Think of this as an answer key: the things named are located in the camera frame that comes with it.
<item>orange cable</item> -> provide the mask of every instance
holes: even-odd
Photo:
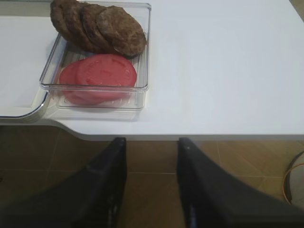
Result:
[[[297,164],[297,165],[291,167],[291,168],[285,173],[285,175],[284,175],[284,177],[283,177],[283,183],[282,183],[283,195],[284,195],[285,200],[286,200],[289,204],[291,204],[291,202],[289,202],[289,200],[287,199],[286,193],[285,193],[285,181],[286,181],[286,178],[287,178],[288,174],[289,174],[292,170],[294,170],[295,168],[297,168],[297,167],[299,167],[299,166],[301,166],[301,165],[304,165],[304,163],[300,163],[300,164]]]

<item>clear plastic container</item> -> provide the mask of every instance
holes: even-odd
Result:
[[[69,64],[93,55],[84,52],[66,42],[60,35],[57,37],[45,69],[40,78],[42,88],[48,90],[56,100],[59,109],[71,108],[102,108],[119,111],[140,111],[144,107],[145,94],[148,90],[149,74],[149,37],[151,6],[146,3],[116,3],[116,2],[91,2],[103,6],[123,7],[142,26],[147,38],[145,50],[138,56],[130,59],[137,72],[137,81],[134,87],[123,86],[96,86],[96,85],[63,85],[59,83],[62,70]],[[97,91],[107,93],[122,93],[120,99],[106,101],[95,105],[78,105],[66,100],[62,91]]]

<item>tomato slice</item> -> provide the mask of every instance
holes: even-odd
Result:
[[[75,76],[78,71],[79,65],[82,63],[81,61],[74,62],[68,65],[60,74],[59,83],[60,84],[71,84],[75,85]],[[70,91],[63,90],[62,91],[66,99],[76,105],[96,105],[98,103],[103,102],[102,99],[96,99],[92,95],[88,94],[87,91]]]
[[[79,65],[76,83],[92,86],[130,86],[137,80],[137,73],[129,60],[114,54],[100,54],[87,58]],[[129,96],[121,92],[88,92],[103,101],[116,100]]]

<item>stack of burger patties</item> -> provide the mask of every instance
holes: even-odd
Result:
[[[146,45],[141,25],[121,7],[54,0],[51,21],[64,39],[83,51],[132,57]]]

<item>tiled floor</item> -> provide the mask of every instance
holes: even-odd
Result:
[[[304,18],[304,0],[291,1]],[[197,142],[243,182],[282,199],[282,176],[299,142]],[[0,206],[59,183],[108,142],[86,142],[55,127],[0,127]],[[176,142],[128,142],[128,179],[119,228],[182,228]]]

